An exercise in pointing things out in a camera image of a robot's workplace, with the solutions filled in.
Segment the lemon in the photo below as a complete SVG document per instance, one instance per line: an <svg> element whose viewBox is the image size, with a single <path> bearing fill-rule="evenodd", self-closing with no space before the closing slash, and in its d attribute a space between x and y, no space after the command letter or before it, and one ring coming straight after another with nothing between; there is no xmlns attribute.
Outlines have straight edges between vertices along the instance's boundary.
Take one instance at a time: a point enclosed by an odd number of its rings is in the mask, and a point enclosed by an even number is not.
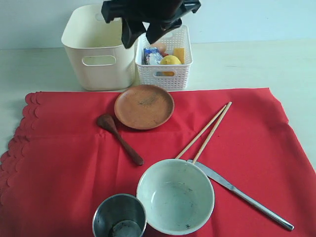
<svg viewBox="0 0 316 237"><path fill-rule="evenodd" d="M161 60L160 64L161 65L179 65L182 63L176 56L167 55ZM172 77L174 75L174 72L162 72L162 73L167 77Z"/></svg>

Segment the white table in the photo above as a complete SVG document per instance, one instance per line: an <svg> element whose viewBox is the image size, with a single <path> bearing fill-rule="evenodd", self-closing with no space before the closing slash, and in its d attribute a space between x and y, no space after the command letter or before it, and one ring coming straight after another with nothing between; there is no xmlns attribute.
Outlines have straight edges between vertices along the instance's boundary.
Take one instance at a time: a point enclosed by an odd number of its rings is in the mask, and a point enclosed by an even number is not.
<svg viewBox="0 0 316 237"><path fill-rule="evenodd" d="M192 51L187 90L269 87L316 169L316 39L193 44ZM1 154L25 95L36 91L83 91L64 49L0 51Z"/></svg>

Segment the white bowl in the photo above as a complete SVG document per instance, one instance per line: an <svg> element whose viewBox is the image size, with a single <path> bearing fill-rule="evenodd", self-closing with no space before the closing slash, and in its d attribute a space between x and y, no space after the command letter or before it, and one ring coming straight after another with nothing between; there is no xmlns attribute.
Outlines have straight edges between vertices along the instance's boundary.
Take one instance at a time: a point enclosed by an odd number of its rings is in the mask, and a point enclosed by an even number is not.
<svg viewBox="0 0 316 237"><path fill-rule="evenodd" d="M214 208L214 190L194 164L165 159L149 167L137 187L147 222L168 235L186 235L201 228Z"/></svg>

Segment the wooden plate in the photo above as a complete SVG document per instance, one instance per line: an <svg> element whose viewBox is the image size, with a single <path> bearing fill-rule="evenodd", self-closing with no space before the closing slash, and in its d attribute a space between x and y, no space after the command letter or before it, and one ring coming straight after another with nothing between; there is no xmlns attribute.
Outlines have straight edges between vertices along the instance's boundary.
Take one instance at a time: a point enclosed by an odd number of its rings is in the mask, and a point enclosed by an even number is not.
<svg viewBox="0 0 316 237"><path fill-rule="evenodd" d="M114 105L118 120L139 130L162 125L171 117L173 110L172 96L155 85L133 86L119 95Z"/></svg>

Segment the cup rim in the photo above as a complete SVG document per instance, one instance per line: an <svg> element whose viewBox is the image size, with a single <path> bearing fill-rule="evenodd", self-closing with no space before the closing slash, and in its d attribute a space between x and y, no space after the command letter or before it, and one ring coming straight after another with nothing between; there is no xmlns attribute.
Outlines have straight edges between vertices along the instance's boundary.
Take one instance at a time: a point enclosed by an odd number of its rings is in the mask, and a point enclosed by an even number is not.
<svg viewBox="0 0 316 237"><path fill-rule="evenodd" d="M94 237L97 237L97 236L96 236L96 234L95 234L95 230L94 230L94 225L93 225L93 224L94 224L94 222L95 222L96 215L97 215L98 211L100 210L100 207L101 207L102 204L105 203L106 201L108 201L108 200L110 200L110 199L112 199L112 198L115 198L115 197L117 197L117 196L127 196L127 197L130 197L130 198L136 200L136 201L141 205L141 207L142 207L142 209L143 209L143 212L144 212L144 216L145 216L145 224L144 224L144 227L143 227L142 232L141 232L141 234L140 234L140 236L142 236L142 235L144 234L144 232L145 232L146 225L147 225L147 215L146 215L145 207L144 207L144 205L142 204L142 202L141 202L137 197L135 197L134 195L131 195L131 194L123 194L123 193L122 193L122 194L114 194L114 195L112 195L112 196L106 198L105 200L103 200L103 201L98 205L97 209L96 209L95 212L94 212L93 218L92 218L92 232L93 232Z"/></svg>
<svg viewBox="0 0 316 237"><path fill-rule="evenodd" d="M199 230L202 226L205 225L205 223L209 220L211 214L213 213L213 210L214 210L214 205L215 205L215 192L214 192L214 188L212 186L212 183L211 181L209 180L209 178L207 177L207 175L199 168L197 167L196 165L190 163L190 162L187 162L186 160L183 160L183 159L164 159L164 160L161 160L161 161L158 161L156 162L155 164L151 165L144 173L143 175L141 176L139 182L138 182L138 185L137 185L137 190L136 190L136 197L138 198L139 197L139 189L140 189L140 186L141 186L141 183L143 181L143 179L145 178L146 174L148 174L148 172L150 172L150 170L152 170L157 164L159 163L163 163L163 162L182 162L182 163L186 163L188 164L189 166L191 166L192 168L196 169L199 173L202 174L202 176L205 177L205 179L207 180L207 183L209 185L209 188L211 189L211 196L213 198L213 202L211 204L211 207L210 207L210 210L207 214L207 216L204 218L204 220L202 222L200 222L198 225L194 226L194 228L190 228L190 229L187 229L187 230L181 230L181 231L171 231L171 230L166 230L166 229L163 229L163 228L160 228L156 225L153 225L150 221L147 220L147 223L153 227L154 229L156 229L157 231L161 232L161 233L164 233L164 234L167 234L167 235L173 235L173 236L180 236L180 235L187 235L187 234L190 234L190 233L193 233L197 230Z"/></svg>

